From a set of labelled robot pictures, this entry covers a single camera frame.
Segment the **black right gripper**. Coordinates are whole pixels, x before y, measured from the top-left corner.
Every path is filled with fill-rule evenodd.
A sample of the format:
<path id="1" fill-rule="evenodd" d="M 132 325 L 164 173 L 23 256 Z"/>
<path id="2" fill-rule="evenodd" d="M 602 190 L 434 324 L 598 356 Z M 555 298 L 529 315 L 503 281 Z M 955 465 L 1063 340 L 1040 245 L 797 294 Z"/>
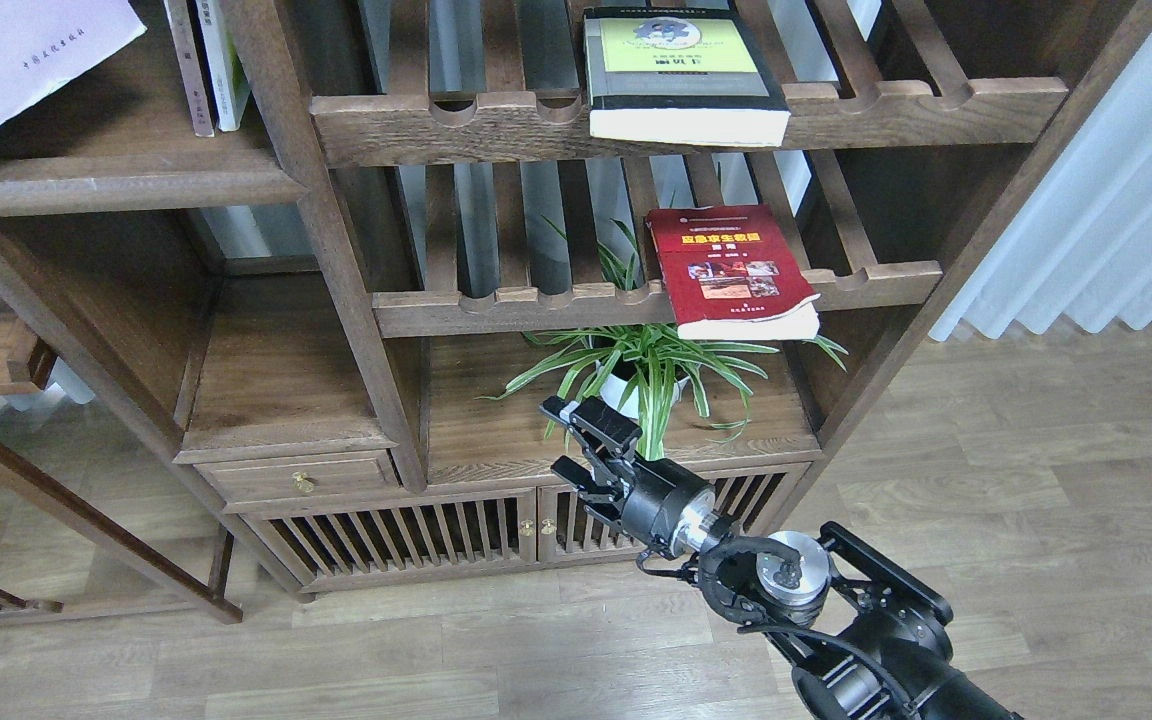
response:
<path id="1" fill-rule="evenodd" d="M 559 456 L 550 470 L 577 492 L 596 520 L 666 559 L 690 550 L 704 553 L 722 541 L 712 484 L 668 458 L 637 456 L 643 432 L 636 420 L 600 397 L 545 397 L 540 414 L 579 442 L 590 468 Z"/>

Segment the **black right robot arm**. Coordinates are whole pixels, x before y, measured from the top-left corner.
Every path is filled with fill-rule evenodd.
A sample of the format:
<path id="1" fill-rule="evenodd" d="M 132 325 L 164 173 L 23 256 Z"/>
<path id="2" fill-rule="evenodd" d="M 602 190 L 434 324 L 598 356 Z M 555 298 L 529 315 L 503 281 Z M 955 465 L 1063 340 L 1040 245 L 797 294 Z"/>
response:
<path id="1" fill-rule="evenodd" d="M 708 480 L 637 456 L 639 425 L 600 397 L 552 396 L 540 410 L 579 442 L 584 462 L 563 456 L 552 469 L 591 518 L 643 543 L 639 564 L 679 559 L 669 577 L 698 588 L 740 632 L 767 638 L 812 717 L 1010 719 L 952 666 L 952 606 L 850 530 L 828 521 L 819 536 L 748 535 Z"/>

